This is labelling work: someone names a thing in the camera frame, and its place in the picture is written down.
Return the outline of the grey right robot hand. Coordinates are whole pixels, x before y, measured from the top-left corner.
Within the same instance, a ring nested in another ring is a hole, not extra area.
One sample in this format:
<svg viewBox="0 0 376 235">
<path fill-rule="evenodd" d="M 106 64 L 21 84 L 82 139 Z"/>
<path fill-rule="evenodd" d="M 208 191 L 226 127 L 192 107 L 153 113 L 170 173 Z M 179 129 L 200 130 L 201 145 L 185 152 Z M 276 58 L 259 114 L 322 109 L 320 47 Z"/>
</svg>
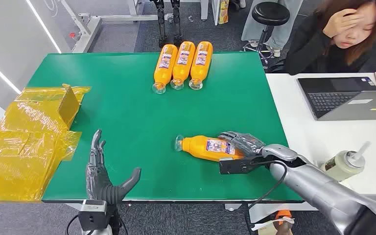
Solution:
<svg viewBox="0 0 376 235">
<path fill-rule="evenodd" d="M 217 137 L 232 144 L 246 157 L 261 157 L 261 150 L 265 147 L 263 141 L 248 133 L 226 131 L 221 132 Z"/>
</svg>

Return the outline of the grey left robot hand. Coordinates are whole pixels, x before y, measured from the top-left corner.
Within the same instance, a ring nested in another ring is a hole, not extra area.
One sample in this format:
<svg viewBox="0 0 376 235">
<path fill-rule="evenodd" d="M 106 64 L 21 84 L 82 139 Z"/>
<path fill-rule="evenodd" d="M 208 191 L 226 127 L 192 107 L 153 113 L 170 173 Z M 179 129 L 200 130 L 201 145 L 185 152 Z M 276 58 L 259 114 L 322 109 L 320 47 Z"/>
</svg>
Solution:
<svg viewBox="0 0 376 235">
<path fill-rule="evenodd" d="M 91 141 L 89 161 L 86 165 L 86 191 L 91 200 L 103 200 L 108 205 L 120 204 L 141 177 L 141 168 L 134 168 L 130 178 L 120 185 L 113 185 L 104 161 L 102 130 L 97 129 Z"/>
</svg>

